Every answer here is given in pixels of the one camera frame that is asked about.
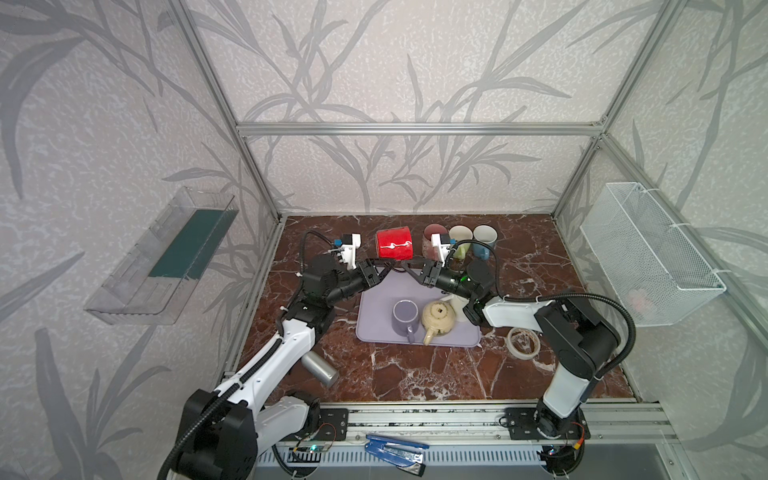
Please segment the aluminium frame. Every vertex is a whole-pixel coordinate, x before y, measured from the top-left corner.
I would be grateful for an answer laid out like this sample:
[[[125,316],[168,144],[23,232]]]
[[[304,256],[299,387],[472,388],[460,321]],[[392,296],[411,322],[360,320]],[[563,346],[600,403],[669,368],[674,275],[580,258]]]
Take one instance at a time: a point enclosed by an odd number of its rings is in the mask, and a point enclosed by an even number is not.
[[[271,213],[547,213],[637,182],[727,291],[638,327],[623,369],[701,478],[767,469],[763,1],[190,1],[214,102]]]

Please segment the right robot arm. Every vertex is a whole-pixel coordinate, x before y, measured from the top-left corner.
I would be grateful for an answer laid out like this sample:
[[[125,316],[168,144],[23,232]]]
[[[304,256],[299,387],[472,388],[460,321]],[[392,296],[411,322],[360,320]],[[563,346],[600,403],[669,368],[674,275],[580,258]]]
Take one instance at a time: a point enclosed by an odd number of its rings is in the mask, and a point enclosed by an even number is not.
[[[402,266],[418,283],[465,300],[460,311],[473,325],[543,335],[557,359],[535,413],[539,430],[548,437],[576,421],[597,383],[628,357],[636,342],[630,312],[603,295],[566,291],[532,298],[500,296],[495,292],[497,275],[481,261],[462,272],[422,257]]]

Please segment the clear tape roll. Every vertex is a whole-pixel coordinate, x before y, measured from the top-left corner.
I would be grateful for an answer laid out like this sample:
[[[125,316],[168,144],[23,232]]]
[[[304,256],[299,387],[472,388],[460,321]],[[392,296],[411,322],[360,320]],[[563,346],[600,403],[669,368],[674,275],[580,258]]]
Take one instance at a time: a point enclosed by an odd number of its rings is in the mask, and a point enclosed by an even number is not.
[[[512,328],[505,337],[508,353],[519,360],[535,359],[541,350],[539,335],[528,329]]]

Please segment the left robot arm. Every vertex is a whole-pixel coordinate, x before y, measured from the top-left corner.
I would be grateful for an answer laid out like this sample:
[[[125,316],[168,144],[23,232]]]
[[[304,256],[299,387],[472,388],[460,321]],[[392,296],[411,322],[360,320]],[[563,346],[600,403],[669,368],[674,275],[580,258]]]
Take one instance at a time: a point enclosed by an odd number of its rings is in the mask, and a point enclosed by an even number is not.
[[[177,473],[188,479],[246,479],[261,453],[290,434],[313,431],[316,400],[293,394],[272,406],[266,402],[329,330],[337,304],[379,285],[392,268],[382,259],[364,259],[348,269],[333,254],[314,258],[301,273],[273,337],[229,379],[187,399],[158,478]]]

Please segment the blue mug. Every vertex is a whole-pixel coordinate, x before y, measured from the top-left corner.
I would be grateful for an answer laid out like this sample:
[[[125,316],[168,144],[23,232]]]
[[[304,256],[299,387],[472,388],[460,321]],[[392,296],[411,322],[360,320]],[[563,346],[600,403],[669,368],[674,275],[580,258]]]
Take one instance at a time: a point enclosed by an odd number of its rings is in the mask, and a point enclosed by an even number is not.
[[[498,232],[492,226],[479,225],[473,230],[473,240],[473,255],[487,261],[491,256],[491,250],[495,248]]]

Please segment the green circuit board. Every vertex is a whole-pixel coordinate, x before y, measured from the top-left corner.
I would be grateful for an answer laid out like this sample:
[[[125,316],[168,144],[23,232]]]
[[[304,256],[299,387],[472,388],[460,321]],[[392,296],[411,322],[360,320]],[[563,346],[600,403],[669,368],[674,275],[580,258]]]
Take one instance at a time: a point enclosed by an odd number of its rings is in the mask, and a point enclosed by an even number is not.
[[[293,463],[319,463],[332,446],[331,442],[301,443],[289,450],[289,458]]]

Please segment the white mug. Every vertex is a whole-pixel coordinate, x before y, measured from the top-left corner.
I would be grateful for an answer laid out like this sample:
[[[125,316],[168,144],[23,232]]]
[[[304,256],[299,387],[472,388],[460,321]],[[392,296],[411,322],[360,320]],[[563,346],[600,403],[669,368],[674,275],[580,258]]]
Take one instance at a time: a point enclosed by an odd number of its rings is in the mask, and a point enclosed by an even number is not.
[[[441,298],[441,301],[448,304],[454,311],[457,322],[469,323],[469,319],[464,313],[464,308],[469,304],[469,300],[455,294],[449,294]]]

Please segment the purple mug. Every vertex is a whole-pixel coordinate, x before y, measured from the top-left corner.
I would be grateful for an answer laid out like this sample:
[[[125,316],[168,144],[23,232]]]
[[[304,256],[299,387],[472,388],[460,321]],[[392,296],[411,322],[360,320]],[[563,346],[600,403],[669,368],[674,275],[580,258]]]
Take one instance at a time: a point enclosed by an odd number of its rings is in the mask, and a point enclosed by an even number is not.
[[[392,308],[391,326],[393,331],[404,337],[409,344],[415,342],[420,325],[419,307],[409,299],[398,300]]]

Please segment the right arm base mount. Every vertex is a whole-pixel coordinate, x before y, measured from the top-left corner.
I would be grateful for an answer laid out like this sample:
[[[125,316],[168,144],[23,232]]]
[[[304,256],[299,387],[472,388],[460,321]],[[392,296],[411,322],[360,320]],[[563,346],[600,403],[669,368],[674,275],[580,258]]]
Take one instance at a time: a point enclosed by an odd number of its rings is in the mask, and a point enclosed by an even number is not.
[[[535,407],[513,406],[504,410],[498,423],[511,440],[577,442],[591,438],[581,407],[561,418],[542,401]]]

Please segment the light green mug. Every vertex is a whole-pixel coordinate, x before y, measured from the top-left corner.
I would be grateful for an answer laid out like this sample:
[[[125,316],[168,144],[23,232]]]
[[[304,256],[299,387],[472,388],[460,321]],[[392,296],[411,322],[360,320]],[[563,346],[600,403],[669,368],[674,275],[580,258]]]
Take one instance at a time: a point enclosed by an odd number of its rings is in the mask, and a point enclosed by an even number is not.
[[[449,230],[449,236],[452,240],[460,242],[464,240],[471,240],[473,238],[473,232],[470,228],[464,225],[456,225]],[[470,247],[470,243],[459,245],[456,248],[456,252],[454,253],[453,258],[456,260],[464,260]]]

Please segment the silver metal can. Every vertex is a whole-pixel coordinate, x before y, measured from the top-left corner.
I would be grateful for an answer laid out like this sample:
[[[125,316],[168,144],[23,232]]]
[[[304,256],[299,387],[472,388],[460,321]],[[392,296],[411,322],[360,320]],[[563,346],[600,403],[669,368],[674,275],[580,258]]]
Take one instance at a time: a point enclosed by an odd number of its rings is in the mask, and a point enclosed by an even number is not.
[[[338,370],[317,352],[307,352],[302,356],[301,364],[326,388],[331,388],[338,381]]]

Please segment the lavender plastic tray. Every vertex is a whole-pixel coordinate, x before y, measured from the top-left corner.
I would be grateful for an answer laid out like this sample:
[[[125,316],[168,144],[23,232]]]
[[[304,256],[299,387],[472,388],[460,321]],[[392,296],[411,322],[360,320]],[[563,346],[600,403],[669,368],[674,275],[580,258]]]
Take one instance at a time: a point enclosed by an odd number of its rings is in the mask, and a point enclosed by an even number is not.
[[[444,297],[440,289],[420,285],[407,273],[390,272],[379,285],[361,295],[357,338],[368,343],[422,345],[426,330],[421,323],[421,314],[429,303]],[[396,329],[393,325],[393,309],[402,300],[412,301],[418,308],[413,342],[409,341],[402,328]],[[471,348],[478,346],[480,340],[478,326],[468,321],[457,322],[450,332],[436,336],[429,346]]]

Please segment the pink patterned mug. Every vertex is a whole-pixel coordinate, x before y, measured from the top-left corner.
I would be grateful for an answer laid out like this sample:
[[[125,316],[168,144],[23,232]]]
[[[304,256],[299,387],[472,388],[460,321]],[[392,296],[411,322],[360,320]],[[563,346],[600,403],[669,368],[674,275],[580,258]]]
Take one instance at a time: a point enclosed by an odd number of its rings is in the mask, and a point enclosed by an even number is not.
[[[422,254],[424,257],[431,260],[438,260],[438,249],[434,246],[432,237],[434,235],[447,234],[448,230],[440,224],[432,223],[425,227],[422,238]]]

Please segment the blue stapler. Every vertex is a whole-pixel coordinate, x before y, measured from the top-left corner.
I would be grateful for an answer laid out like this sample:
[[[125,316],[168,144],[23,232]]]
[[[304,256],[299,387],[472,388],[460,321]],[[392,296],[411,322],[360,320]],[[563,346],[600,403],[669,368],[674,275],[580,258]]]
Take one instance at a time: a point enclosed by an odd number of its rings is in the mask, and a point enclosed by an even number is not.
[[[422,477],[424,475],[425,454],[429,446],[375,434],[366,435],[365,451],[373,457],[395,466],[400,471]]]

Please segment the clear plastic wall bin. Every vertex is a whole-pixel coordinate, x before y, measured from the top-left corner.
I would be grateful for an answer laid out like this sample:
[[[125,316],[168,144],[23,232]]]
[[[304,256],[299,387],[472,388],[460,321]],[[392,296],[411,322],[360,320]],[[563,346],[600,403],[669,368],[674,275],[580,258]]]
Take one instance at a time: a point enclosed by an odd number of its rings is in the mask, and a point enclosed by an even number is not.
[[[181,187],[84,310],[108,325],[172,325],[239,208],[233,194]]]

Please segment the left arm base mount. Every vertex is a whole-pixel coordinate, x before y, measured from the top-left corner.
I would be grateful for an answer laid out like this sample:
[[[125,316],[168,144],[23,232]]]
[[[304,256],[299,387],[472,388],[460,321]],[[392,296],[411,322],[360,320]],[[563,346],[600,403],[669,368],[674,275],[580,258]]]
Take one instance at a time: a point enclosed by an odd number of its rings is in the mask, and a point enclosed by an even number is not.
[[[300,436],[321,442],[343,441],[347,437],[349,414],[346,408],[313,409]]]

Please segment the red mug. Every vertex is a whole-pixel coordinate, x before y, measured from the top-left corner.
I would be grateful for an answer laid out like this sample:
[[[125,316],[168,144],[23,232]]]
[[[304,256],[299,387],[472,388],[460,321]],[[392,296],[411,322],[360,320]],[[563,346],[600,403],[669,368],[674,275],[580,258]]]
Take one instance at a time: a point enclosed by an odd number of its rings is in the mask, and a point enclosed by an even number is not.
[[[411,231],[408,227],[389,228],[376,232],[376,249],[379,258],[410,260],[414,257]]]

